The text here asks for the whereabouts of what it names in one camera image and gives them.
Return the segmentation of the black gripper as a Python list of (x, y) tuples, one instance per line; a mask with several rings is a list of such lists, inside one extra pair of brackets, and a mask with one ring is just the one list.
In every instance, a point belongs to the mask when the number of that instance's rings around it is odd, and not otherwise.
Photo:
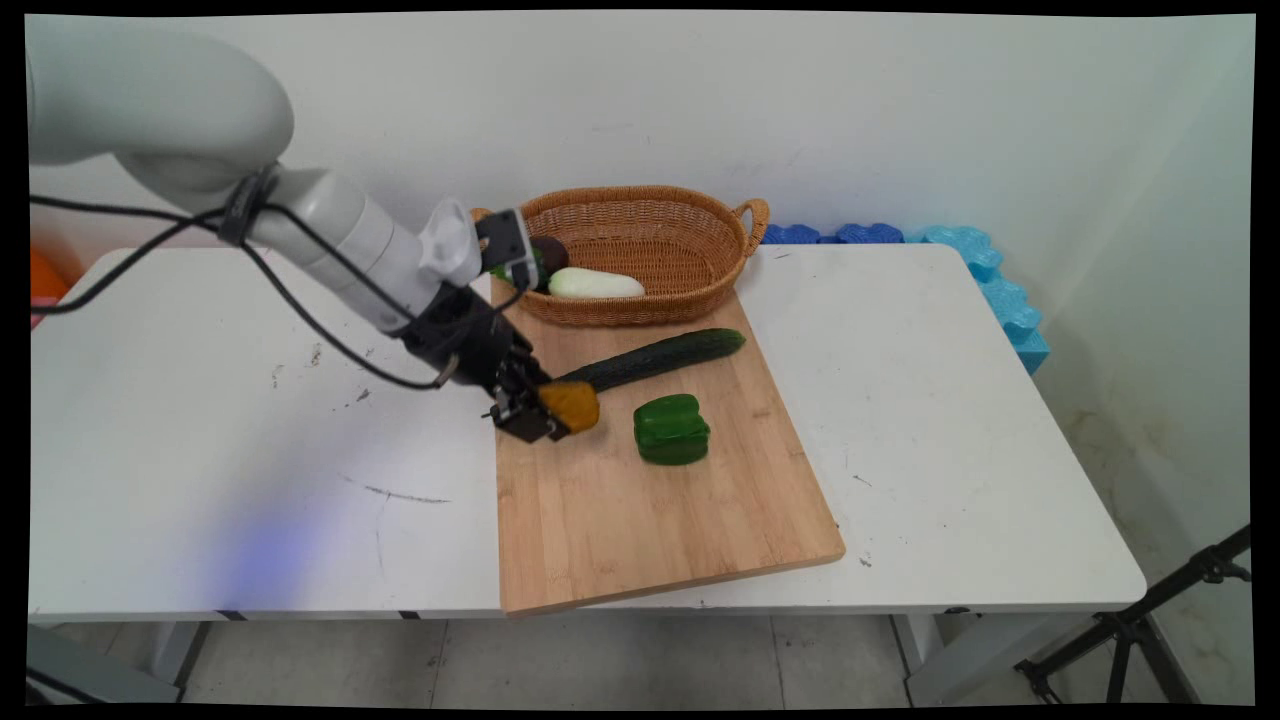
[(448, 380), (493, 395), (503, 389), (486, 414), (502, 433), (532, 445), (558, 442), (570, 428), (536, 396), (552, 382), (532, 356), (531, 343), (499, 309), (471, 288), (442, 288), (413, 320), (399, 329), (399, 341), (415, 357)]

